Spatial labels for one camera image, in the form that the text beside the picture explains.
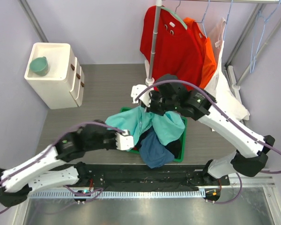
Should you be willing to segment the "light teal t shirt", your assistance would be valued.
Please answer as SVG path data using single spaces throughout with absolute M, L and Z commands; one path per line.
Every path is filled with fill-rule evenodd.
M 153 128 L 159 142 L 163 145 L 180 138 L 185 130 L 181 116 L 175 112 L 166 112 L 163 116 L 138 106 L 131 110 L 121 112 L 108 117 L 105 123 L 121 130 L 129 130 L 133 136 L 134 145 L 140 139 L 141 134 Z

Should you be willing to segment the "dark blue t shirt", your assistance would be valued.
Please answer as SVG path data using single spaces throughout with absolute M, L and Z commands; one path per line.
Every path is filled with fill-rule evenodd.
M 160 143 L 153 128 L 142 134 L 136 146 L 143 162 L 151 169 L 174 160 L 174 155 Z

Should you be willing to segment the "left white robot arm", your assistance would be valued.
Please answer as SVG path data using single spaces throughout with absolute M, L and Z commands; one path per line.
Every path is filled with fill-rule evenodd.
M 0 203 L 10 208 L 42 190 L 69 185 L 85 187 L 91 178 L 85 163 L 60 171 L 56 168 L 82 158 L 89 151 L 127 150 L 132 146 L 133 137 L 127 130 L 98 120 L 83 123 L 24 163 L 7 170 L 0 168 Z

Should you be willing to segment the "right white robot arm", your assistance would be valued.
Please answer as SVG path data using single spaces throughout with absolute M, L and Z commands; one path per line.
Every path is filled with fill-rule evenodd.
M 261 136 L 229 116 L 207 91 L 166 74 L 136 97 L 150 112 L 164 115 L 166 111 L 176 111 L 210 127 L 235 147 L 234 152 L 206 163 L 202 179 L 207 185 L 232 173 L 254 177 L 264 172 L 267 154 L 275 139 L 270 135 Z

